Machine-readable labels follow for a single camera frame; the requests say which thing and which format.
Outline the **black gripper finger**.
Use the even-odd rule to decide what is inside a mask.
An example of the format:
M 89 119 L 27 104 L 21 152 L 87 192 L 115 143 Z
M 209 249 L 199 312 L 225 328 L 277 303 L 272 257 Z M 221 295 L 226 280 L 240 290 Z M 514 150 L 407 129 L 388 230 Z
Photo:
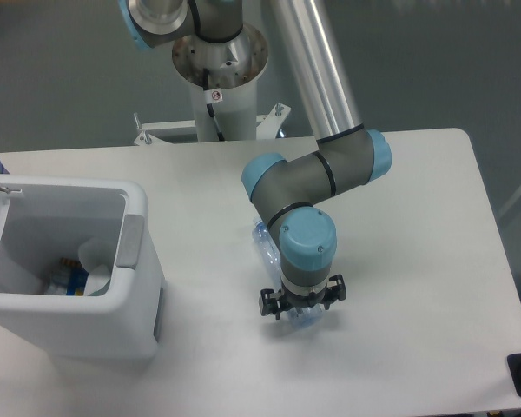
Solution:
M 275 292 L 271 288 L 263 288 L 260 291 L 259 308 L 261 316 L 273 315 L 279 320 L 280 314 L 289 310 L 289 302 L 282 290 Z
M 344 301 L 346 299 L 346 284 L 343 275 L 337 274 L 329 278 L 326 285 L 326 292 L 321 304 L 324 309 L 329 309 L 336 301 Z

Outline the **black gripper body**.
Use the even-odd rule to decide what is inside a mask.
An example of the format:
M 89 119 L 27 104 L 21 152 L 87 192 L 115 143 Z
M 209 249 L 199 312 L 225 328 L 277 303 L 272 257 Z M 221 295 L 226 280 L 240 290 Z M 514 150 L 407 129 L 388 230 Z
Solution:
M 283 283 L 282 291 L 287 303 L 293 308 L 314 308 L 316 305 L 320 304 L 324 305 L 325 309 L 327 309 L 328 300 L 326 299 L 326 282 L 321 288 L 300 288 L 298 294 Z

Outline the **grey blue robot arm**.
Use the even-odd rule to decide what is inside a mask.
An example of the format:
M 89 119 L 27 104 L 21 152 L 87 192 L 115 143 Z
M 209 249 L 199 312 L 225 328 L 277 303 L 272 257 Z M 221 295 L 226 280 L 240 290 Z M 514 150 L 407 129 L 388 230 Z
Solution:
M 190 89 L 201 142 L 253 140 L 256 83 L 267 66 L 263 35 L 245 22 L 240 1 L 121 1 L 135 44 L 172 44 L 175 69 Z M 280 286 L 260 292 L 262 315 L 312 312 L 346 298 L 331 274 L 337 233 L 318 204 L 386 174 L 392 152 L 366 129 L 343 71 L 321 1 L 273 1 L 277 24 L 299 84 L 317 149 L 287 160 L 255 157 L 241 181 L 280 252 Z

